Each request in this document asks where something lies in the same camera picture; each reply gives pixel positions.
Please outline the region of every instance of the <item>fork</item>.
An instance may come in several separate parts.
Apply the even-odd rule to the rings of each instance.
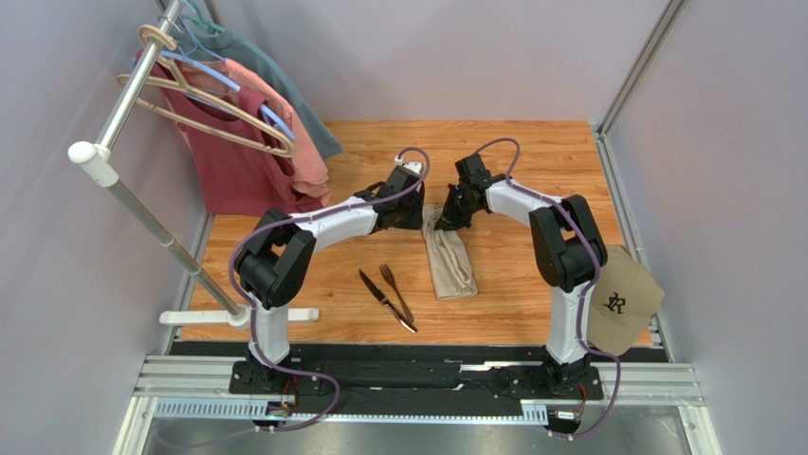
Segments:
[[[381,272],[381,276],[384,278],[384,281],[393,288],[395,294],[398,296],[398,300],[401,302],[401,308],[404,310],[404,315],[407,317],[407,320],[409,322],[414,322],[415,318],[413,318],[413,313],[410,311],[410,307],[407,306],[407,302],[404,301],[403,297],[401,297],[401,293],[398,292],[398,287],[395,285],[395,277],[393,276],[393,272],[390,270],[390,267],[388,267],[386,264],[382,264],[378,267],[378,270]]]

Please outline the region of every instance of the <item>folded cloth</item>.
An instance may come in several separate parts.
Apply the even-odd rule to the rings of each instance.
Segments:
[[[441,212],[436,206],[424,207],[424,225],[421,227],[430,257],[435,296],[438,300],[476,296],[479,292],[477,282],[460,236],[453,230],[435,230]]]

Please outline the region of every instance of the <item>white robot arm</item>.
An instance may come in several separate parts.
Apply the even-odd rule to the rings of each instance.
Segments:
[[[595,265],[584,243],[592,249],[599,265],[605,265],[607,260],[606,246],[592,212],[579,195],[562,199],[527,190],[503,174],[491,175],[479,155],[461,159],[455,168],[460,182],[449,185],[444,211],[435,228],[470,228],[471,215],[481,209],[508,216],[530,228],[536,263],[552,286],[550,336],[542,364],[545,383],[554,394],[565,394],[591,371],[590,356],[583,347],[590,297],[582,294],[595,276]],[[574,230],[567,218],[584,238],[576,235],[564,239],[565,230]]]
[[[531,229],[539,270],[552,286],[544,382],[549,391],[564,395],[592,370],[589,356],[577,336],[578,310],[584,306],[580,329],[585,334],[589,305],[588,297],[582,300],[580,294],[594,276],[594,265],[582,241],[589,242],[601,265],[606,263],[606,248],[592,212],[586,201],[577,195],[561,199],[514,190],[513,180],[508,182],[504,175],[491,175],[479,155],[463,158],[455,166],[460,183],[450,185],[447,203],[435,228],[469,228],[471,215],[484,209],[513,218]],[[262,218],[256,229],[288,218],[295,221],[255,235],[236,261],[241,285],[254,298],[258,309],[254,333],[257,343],[250,344],[251,350],[256,349],[256,344],[260,345],[263,354],[273,363],[288,355],[288,303],[303,285],[309,261],[316,251],[385,228],[421,227],[424,192],[420,187],[394,201],[369,205],[411,187],[420,172],[420,163],[396,166],[385,183],[360,191],[337,206],[291,215],[271,210]],[[563,238],[563,231],[571,227],[558,212],[559,208],[569,212],[586,239]],[[273,245],[285,246],[283,254],[273,253]]]

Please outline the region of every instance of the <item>knife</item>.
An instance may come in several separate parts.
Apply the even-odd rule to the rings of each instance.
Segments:
[[[378,300],[378,302],[381,303],[382,306],[386,306],[387,309],[390,310],[391,313],[393,313],[393,316],[395,316],[395,318],[398,319],[398,322],[401,323],[401,325],[403,325],[405,329],[409,330],[410,332],[413,332],[414,334],[418,332],[418,329],[416,329],[415,326],[407,320],[407,317],[402,315],[401,312],[398,311],[393,306],[392,303],[390,303],[390,301],[387,299],[384,293],[381,292],[381,290],[378,287],[376,287],[376,285],[373,284],[373,282],[370,281],[370,278],[368,278],[368,276],[365,275],[365,272],[363,272],[362,269],[359,270],[359,276],[362,278],[362,281],[365,283],[365,285],[368,286],[368,289],[371,291],[371,294],[373,294],[376,300]]]

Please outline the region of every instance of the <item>blue hanger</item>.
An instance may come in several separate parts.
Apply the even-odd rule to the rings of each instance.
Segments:
[[[185,19],[192,21],[197,27],[202,28],[203,31],[205,31],[205,33],[213,34],[215,32],[221,33],[225,31],[225,29],[219,26],[218,24],[214,24],[213,22],[205,20],[205,18],[202,16],[202,10],[199,9],[199,7],[193,0],[182,0],[182,3],[184,3],[185,6],[188,7],[191,11],[193,11],[195,16],[184,15],[181,17],[184,17]]]
[[[190,58],[188,58],[188,57],[186,57],[184,55],[169,52],[167,50],[160,51],[160,55],[162,55],[163,57],[165,57],[167,59],[177,60],[177,61],[182,62],[184,64],[189,64],[190,66],[193,66],[194,68],[202,71],[203,73],[207,74],[208,76],[211,76],[212,78],[216,79],[217,81],[220,81],[221,83],[223,83],[224,85],[229,87],[231,90],[233,90],[235,92],[240,92],[241,91],[241,86],[239,84],[233,82],[230,78],[228,78],[224,74],[214,70],[213,68],[210,68],[209,66],[205,66],[205,65],[201,64],[200,62],[197,62],[196,60],[190,59]],[[200,102],[203,102],[205,104],[211,105],[211,104],[209,104],[207,102],[204,102],[204,101],[202,101],[200,99],[196,99],[196,100],[200,101]],[[294,135],[294,133],[292,133],[292,130],[286,125],[286,123],[283,120],[281,120],[280,117],[278,117],[274,112],[272,112],[272,110],[269,109],[265,104],[261,105],[261,114],[264,116],[264,122],[266,124],[270,124],[269,119],[271,118],[275,122],[275,124],[272,125],[273,128],[280,129],[281,131],[284,132],[284,134],[289,139],[295,140],[295,135]]]

